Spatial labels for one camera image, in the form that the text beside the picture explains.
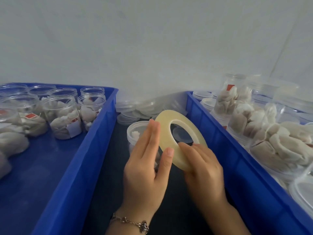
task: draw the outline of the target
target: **dark table surface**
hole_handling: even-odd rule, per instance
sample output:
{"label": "dark table surface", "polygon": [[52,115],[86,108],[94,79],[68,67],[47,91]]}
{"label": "dark table surface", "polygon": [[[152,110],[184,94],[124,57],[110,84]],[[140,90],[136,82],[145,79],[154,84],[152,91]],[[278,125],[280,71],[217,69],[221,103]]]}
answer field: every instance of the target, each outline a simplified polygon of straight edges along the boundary
{"label": "dark table surface", "polygon": [[[123,170],[129,158],[128,126],[115,124],[82,235],[104,235],[110,217],[122,202]],[[154,215],[149,235],[212,234],[188,195],[183,172],[172,165],[168,187]]]}

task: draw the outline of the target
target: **person's left hand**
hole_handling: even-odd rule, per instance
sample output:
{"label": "person's left hand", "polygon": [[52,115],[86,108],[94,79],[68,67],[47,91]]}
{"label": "person's left hand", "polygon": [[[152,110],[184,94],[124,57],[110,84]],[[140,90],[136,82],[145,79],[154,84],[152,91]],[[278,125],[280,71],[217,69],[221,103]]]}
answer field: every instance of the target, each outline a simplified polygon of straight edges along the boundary
{"label": "person's left hand", "polygon": [[150,120],[137,141],[124,169],[124,197],[115,213],[133,222],[150,223],[167,188],[174,149],[167,148],[160,160],[158,173],[154,162],[159,149],[160,123]]}

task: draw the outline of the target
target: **roll of clear adhesive tape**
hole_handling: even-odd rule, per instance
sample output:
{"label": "roll of clear adhesive tape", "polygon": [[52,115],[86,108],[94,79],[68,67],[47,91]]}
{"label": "roll of clear adhesive tape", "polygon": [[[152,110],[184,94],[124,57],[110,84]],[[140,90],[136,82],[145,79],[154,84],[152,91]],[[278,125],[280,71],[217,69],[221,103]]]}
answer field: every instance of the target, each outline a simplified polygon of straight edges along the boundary
{"label": "roll of clear adhesive tape", "polygon": [[182,150],[175,142],[175,139],[171,133],[171,124],[177,124],[184,128],[194,143],[199,143],[207,146],[202,134],[197,127],[181,113],[174,110],[164,110],[156,118],[156,121],[160,122],[160,148],[164,151],[167,147],[174,149],[173,164],[183,171],[192,171],[192,167],[183,154]]}

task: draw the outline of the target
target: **red label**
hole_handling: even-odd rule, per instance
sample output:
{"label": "red label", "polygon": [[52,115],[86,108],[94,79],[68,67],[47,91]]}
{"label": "red label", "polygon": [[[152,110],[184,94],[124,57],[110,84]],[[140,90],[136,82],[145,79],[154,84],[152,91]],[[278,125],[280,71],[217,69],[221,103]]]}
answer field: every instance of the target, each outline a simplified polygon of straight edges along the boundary
{"label": "red label", "polygon": [[30,113],[28,115],[25,115],[26,118],[29,118],[29,119],[32,119],[34,117],[36,117],[37,115],[33,114],[33,113]]}
{"label": "red label", "polygon": [[234,85],[227,85],[227,89],[226,89],[226,90],[232,89],[233,86],[234,86]]}

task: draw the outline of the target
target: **silver chain bracelet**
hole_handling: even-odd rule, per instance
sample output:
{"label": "silver chain bracelet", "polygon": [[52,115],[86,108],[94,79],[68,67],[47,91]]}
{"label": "silver chain bracelet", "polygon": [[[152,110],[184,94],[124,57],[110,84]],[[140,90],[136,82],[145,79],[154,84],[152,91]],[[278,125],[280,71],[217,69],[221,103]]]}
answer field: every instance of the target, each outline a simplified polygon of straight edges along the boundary
{"label": "silver chain bracelet", "polygon": [[120,221],[121,223],[129,223],[129,224],[133,224],[133,225],[137,226],[141,233],[146,232],[145,234],[147,234],[148,231],[149,231],[149,227],[147,226],[147,222],[146,221],[142,221],[141,223],[135,223],[135,222],[129,221],[126,217],[122,217],[122,218],[121,217],[117,217],[115,215],[115,213],[113,213],[113,215],[111,217],[111,220],[110,220],[110,223],[113,222],[113,221],[116,221],[116,220]]}

